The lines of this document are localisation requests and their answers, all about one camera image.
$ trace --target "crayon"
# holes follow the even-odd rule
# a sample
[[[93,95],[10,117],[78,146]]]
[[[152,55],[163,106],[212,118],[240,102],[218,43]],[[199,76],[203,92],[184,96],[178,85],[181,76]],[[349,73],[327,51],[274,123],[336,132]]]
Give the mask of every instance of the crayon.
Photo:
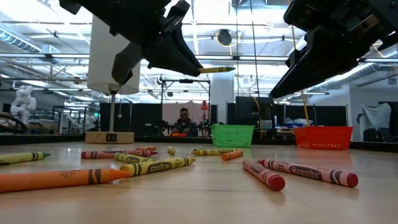
[[[234,159],[234,158],[240,157],[242,155],[243,155],[243,151],[242,150],[238,150],[238,151],[234,151],[234,152],[224,153],[224,154],[221,155],[221,158],[224,161],[228,161],[230,159]]]
[[[146,146],[146,147],[139,147],[137,150],[151,150],[154,151],[156,150],[156,146]]]
[[[338,184],[346,187],[356,187],[358,185],[358,176],[352,172],[330,170],[290,162],[281,162],[270,159],[258,161],[268,169],[282,171],[288,174],[308,177],[315,180],[325,181],[332,184]]]
[[[151,161],[156,161],[156,159],[150,159],[146,157],[141,157],[141,156],[133,156],[129,154],[124,154],[124,153],[116,153],[114,155],[114,159],[120,162],[125,162],[125,163],[137,163],[137,162],[151,162]]]
[[[200,73],[218,73],[218,72],[230,72],[235,70],[233,67],[213,67],[213,68],[199,68]]]
[[[219,156],[224,153],[238,151],[239,149],[208,149],[208,150],[193,150],[191,153],[197,156]]]
[[[167,149],[167,152],[170,154],[170,155],[174,155],[175,154],[175,149],[173,148],[173,147],[171,147],[171,146],[169,146],[169,148]]]
[[[192,157],[180,157],[173,159],[162,159],[152,162],[140,162],[135,164],[125,164],[120,167],[120,170],[129,171],[130,176],[134,177],[137,175],[150,174],[152,172],[158,172],[163,170],[174,169],[183,166],[189,166],[196,159]]]
[[[129,175],[129,172],[114,169],[0,174],[0,192],[105,184]]]
[[[82,159],[111,159],[114,158],[115,153],[125,153],[134,156],[149,157],[156,155],[157,152],[150,150],[133,150],[133,151],[86,151],[81,152]]]
[[[242,161],[242,165],[247,171],[261,180],[261,182],[265,183],[272,190],[282,190],[285,188],[285,179],[283,177],[267,170],[257,162],[245,159]]]
[[[0,165],[9,165],[18,162],[37,161],[51,156],[47,152],[28,152],[18,154],[0,155]]]

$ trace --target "orange crayon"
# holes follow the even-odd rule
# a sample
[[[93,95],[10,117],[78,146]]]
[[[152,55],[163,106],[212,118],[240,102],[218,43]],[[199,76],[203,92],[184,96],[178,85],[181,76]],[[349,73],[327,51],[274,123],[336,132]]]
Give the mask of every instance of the orange crayon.
[[[154,151],[156,150],[156,146],[146,146],[146,147],[139,147],[137,150],[151,150]]]
[[[114,169],[0,174],[0,192],[105,184],[129,176],[128,171]]]
[[[233,152],[229,152],[229,153],[224,153],[224,154],[221,155],[221,158],[224,161],[228,161],[230,159],[234,159],[234,158],[240,157],[242,155],[243,155],[243,151],[242,150],[238,150],[238,151],[233,151]]]
[[[125,153],[133,156],[149,157],[156,155],[157,152],[150,150],[133,150],[133,151],[86,151],[81,153],[82,159],[112,159],[116,153]]]

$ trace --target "crayon tip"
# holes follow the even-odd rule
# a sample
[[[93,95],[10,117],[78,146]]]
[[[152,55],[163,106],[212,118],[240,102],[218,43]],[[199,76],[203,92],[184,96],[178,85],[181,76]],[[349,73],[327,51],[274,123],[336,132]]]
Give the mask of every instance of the crayon tip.
[[[282,190],[285,188],[285,179],[279,175],[275,175],[269,179],[269,187],[272,190]]]
[[[358,185],[358,176],[356,174],[348,174],[347,184],[349,187],[356,187]]]
[[[119,180],[119,179],[122,179],[122,178],[130,177],[130,172],[129,171],[113,170],[113,173],[114,173],[114,180]]]

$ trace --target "red crayon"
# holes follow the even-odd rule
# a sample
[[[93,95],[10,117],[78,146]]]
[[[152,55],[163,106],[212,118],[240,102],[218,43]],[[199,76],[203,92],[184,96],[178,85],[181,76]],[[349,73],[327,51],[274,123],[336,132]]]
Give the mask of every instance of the red crayon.
[[[268,169],[282,171],[302,177],[308,177],[315,180],[321,180],[332,184],[338,184],[346,187],[356,187],[358,185],[358,176],[352,172],[330,170],[270,159],[263,159],[258,161],[258,163]]]
[[[278,174],[265,169],[262,165],[257,162],[243,160],[243,167],[257,177],[261,182],[265,183],[272,190],[282,190],[285,188],[285,179]]]
[[[133,156],[149,157],[156,155],[157,152],[150,150],[139,150],[139,151],[86,151],[81,152],[82,159],[112,159],[115,153],[125,153]]]
[[[156,150],[156,146],[139,147],[136,150],[151,150],[151,151],[154,151],[154,150]]]

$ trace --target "wooden base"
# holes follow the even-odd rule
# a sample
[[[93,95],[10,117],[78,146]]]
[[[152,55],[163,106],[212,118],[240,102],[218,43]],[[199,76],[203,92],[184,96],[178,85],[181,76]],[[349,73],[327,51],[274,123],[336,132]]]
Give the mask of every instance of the wooden base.
[[[134,133],[88,131],[86,143],[96,144],[130,144],[134,143]]]

